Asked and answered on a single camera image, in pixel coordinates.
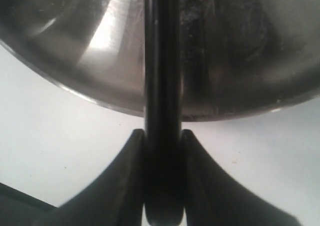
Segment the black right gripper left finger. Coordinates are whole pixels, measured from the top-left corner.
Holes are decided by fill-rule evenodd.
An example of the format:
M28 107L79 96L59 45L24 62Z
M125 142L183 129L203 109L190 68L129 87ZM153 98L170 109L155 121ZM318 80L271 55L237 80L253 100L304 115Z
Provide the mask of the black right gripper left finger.
M143 130L135 129L95 181L34 225L141 225L143 141Z

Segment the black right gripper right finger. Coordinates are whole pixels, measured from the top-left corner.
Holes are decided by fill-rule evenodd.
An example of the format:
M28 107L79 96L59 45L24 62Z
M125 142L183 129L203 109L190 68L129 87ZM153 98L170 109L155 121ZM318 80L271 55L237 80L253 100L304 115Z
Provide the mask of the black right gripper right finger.
M228 175L194 133L183 130L188 225L299 225L292 215L256 196Z

